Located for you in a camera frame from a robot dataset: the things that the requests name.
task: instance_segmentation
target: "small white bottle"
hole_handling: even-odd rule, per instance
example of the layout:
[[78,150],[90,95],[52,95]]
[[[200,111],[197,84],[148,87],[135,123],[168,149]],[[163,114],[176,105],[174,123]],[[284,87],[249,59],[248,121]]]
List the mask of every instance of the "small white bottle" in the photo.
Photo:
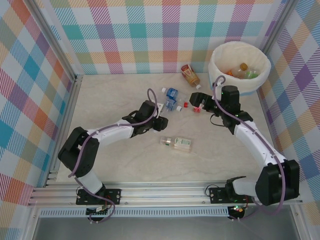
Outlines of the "small white bottle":
[[163,136],[160,139],[160,143],[173,149],[184,151],[184,152],[191,152],[192,141],[190,139],[180,137],[180,136]]

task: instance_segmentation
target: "plastic bottle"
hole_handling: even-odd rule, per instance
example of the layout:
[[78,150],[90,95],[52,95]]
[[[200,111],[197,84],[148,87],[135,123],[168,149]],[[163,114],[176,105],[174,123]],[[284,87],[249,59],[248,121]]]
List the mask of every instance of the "plastic bottle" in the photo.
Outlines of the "plastic bottle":
[[168,112],[173,110],[177,110],[178,112],[181,112],[182,110],[182,106],[180,106],[179,103],[174,99],[167,98],[164,105]]
[[244,62],[239,66],[232,68],[227,74],[238,79],[244,79],[248,70],[247,64]]
[[179,105],[184,108],[188,107],[188,97],[186,94],[174,89],[174,88],[162,88],[162,92],[169,98],[178,102]]
[[184,79],[192,86],[195,87],[196,89],[201,88],[200,85],[200,79],[192,69],[192,67],[187,64],[181,67],[181,73],[184,77]]
[[252,69],[252,68],[249,68],[247,70],[247,72],[245,73],[245,79],[254,79],[256,77],[258,77],[260,74],[259,71],[255,70],[255,69]]
[[163,136],[160,139],[160,143],[172,147],[173,149],[188,153],[191,151],[192,148],[192,141],[190,139],[179,136]]

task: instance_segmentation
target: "plaid wall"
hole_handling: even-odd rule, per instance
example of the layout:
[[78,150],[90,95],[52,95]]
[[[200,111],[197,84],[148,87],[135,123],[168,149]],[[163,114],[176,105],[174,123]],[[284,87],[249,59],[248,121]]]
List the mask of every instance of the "plaid wall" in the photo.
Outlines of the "plaid wall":
[[44,178],[71,81],[22,0],[0,0],[0,239]]
[[273,46],[259,89],[277,148],[299,161],[309,230],[320,239],[320,0],[301,0]]
[[[268,39],[286,0],[50,0],[67,36],[37,0],[75,72],[176,73],[191,64],[207,72],[213,49],[229,41],[257,47]],[[274,5],[279,7],[270,15]],[[79,67],[65,47],[71,45]]]

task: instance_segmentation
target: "plaid fabric backdrop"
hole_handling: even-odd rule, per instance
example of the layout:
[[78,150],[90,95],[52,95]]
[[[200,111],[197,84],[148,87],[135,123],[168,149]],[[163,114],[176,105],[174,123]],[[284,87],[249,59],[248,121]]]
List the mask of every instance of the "plaid fabric backdrop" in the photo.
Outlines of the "plaid fabric backdrop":
[[0,239],[43,180],[71,81],[23,0],[0,0]]
[[285,24],[260,88],[277,148],[299,161],[309,230],[320,239],[320,1],[301,0]]
[[185,64],[206,72],[220,44],[263,47],[286,1],[37,0],[75,72],[85,74],[176,73]]

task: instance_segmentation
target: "white table surface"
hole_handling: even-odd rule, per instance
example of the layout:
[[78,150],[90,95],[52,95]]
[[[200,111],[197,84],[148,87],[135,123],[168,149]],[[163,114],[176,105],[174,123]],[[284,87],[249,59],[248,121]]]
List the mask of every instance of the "white table surface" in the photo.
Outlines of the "white table surface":
[[[198,73],[201,92],[212,94],[207,73]],[[86,75],[83,78],[69,133],[76,127],[94,129],[115,123],[147,100],[147,89],[157,95],[162,87],[191,94],[180,73]],[[254,119],[271,142],[258,95],[240,97],[241,109]],[[168,126],[161,132],[121,140],[98,150],[94,171],[106,182],[220,181],[237,176],[259,175],[260,169],[246,147],[225,127],[210,123],[208,112],[192,108],[167,115]],[[213,118],[221,124],[220,118]],[[182,136],[193,140],[191,153],[160,144],[161,136]],[[63,165],[58,182],[73,182]]]

